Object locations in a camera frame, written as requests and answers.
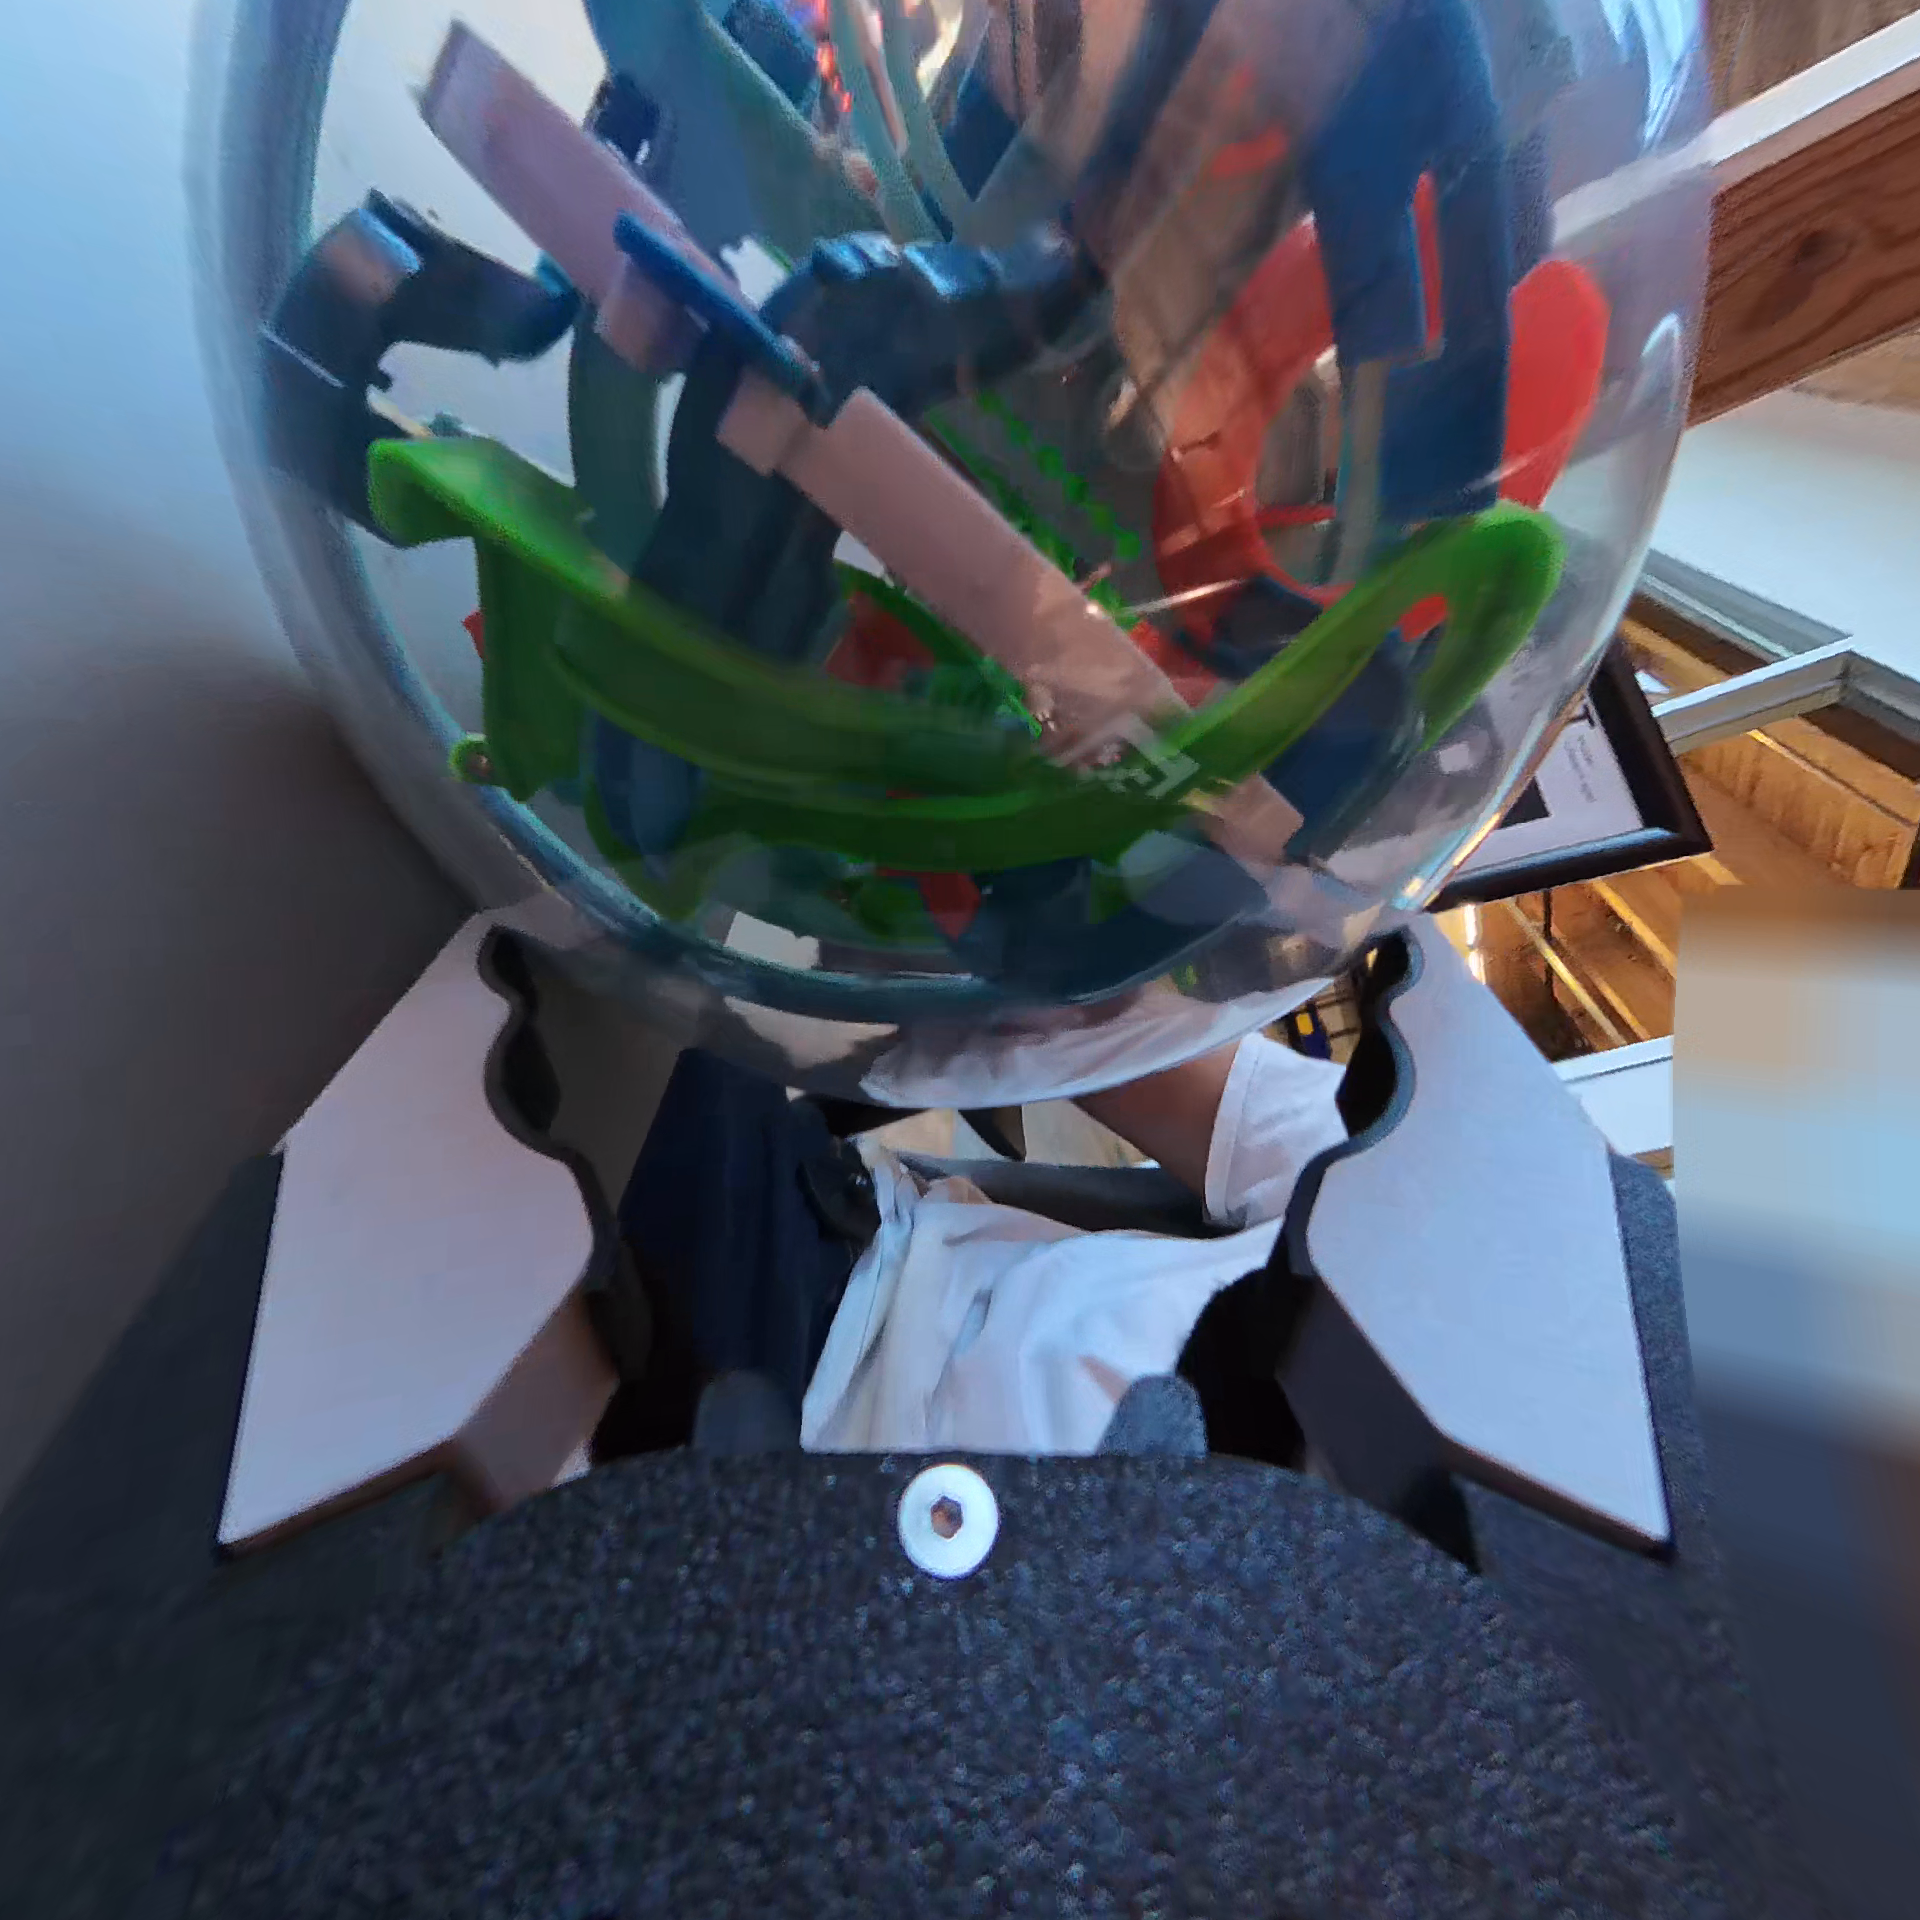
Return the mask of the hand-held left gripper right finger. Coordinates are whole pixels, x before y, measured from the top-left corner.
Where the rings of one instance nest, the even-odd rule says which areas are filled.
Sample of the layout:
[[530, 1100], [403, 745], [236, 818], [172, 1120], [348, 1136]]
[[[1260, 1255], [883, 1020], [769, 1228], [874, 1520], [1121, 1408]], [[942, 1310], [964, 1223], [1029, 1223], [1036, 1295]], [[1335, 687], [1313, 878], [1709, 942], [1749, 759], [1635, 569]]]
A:
[[1612, 1151], [1438, 926], [1377, 950], [1342, 1093], [1283, 1228], [1309, 1455], [1447, 1552], [1477, 1549], [1468, 1488], [1667, 1552]]

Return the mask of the black framed marker sign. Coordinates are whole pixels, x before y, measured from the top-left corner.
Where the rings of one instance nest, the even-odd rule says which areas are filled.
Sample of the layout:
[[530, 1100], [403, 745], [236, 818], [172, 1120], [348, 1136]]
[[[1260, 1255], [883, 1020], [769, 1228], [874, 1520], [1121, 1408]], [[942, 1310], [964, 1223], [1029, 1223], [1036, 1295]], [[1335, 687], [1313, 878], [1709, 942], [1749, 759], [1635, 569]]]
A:
[[1633, 656], [1614, 642], [1527, 785], [1429, 910], [1498, 905], [1709, 852]]

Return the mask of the clear plastic maze ball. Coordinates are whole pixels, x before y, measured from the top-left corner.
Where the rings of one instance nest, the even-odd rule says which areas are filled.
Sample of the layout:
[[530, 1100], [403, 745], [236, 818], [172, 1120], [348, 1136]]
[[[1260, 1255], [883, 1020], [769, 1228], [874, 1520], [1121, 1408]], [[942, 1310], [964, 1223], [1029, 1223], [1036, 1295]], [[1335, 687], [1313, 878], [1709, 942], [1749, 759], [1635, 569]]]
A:
[[532, 944], [885, 1109], [1398, 935], [1690, 412], [1702, 5], [204, 5], [295, 656]]

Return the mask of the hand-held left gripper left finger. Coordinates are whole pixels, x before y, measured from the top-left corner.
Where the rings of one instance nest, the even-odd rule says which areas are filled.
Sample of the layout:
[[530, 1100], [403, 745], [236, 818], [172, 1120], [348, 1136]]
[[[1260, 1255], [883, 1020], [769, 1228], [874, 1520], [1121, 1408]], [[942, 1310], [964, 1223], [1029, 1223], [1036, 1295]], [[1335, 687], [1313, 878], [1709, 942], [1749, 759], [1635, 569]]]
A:
[[465, 924], [279, 1141], [226, 1552], [439, 1474], [497, 1513], [587, 1472], [615, 1246], [590, 1164], [513, 1087], [548, 1066], [524, 958]]

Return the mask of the wooden post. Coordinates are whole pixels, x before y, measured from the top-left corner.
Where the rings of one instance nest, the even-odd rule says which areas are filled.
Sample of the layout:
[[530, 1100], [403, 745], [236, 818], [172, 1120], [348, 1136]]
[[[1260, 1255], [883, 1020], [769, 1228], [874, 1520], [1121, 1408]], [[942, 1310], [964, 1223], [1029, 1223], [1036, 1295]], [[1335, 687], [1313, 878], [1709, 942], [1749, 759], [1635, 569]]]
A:
[[1702, 424], [1917, 322], [1917, 17], [1721, 112], [1686, 421]]

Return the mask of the person's white t-shirt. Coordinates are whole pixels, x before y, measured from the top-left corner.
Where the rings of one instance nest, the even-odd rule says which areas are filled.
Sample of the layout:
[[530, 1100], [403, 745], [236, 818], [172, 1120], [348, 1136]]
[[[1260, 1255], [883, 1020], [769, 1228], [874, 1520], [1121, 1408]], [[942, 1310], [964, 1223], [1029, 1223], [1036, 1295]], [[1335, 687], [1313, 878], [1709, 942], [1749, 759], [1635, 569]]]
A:
[[1303, 1172], [1348, 1137], [1342, 1078], [1239, 1039], [1199, 1239], [1081, 1231], [866, 1148], [881, 1230], [807, 1388], [803, 1448], [1092, 1453], [1126, 1390], [1173, 1374], [1203, 1310], [1275, 1250]]

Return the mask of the person's right forearm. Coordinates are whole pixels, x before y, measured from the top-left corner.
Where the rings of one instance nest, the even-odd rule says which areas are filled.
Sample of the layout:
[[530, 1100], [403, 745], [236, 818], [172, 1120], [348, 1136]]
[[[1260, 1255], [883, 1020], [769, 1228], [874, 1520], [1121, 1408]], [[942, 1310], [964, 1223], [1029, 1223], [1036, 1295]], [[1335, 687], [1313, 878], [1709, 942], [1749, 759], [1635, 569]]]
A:
[[1084, 1093], [1071, 1104], [1212, 1208], [1212, 1143], [1239, 1049], [1239, 1042], [1213, 1047], [1163, 1071]]

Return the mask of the person's dark blue pants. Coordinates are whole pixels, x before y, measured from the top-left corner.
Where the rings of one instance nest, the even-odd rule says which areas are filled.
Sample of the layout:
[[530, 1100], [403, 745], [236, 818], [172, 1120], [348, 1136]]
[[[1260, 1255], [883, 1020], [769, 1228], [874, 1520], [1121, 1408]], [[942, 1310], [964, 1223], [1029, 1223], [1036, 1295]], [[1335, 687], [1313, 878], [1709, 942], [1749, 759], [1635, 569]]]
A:
[[597, 1458], [679, 1448], [705, 1392], [746, 1376], [796, 1431], [853, 1270], [881, 1230], [857, 1148], [807, 1100], [707, 1049], [679, 1053], [615, 1214], [654, 1342]]

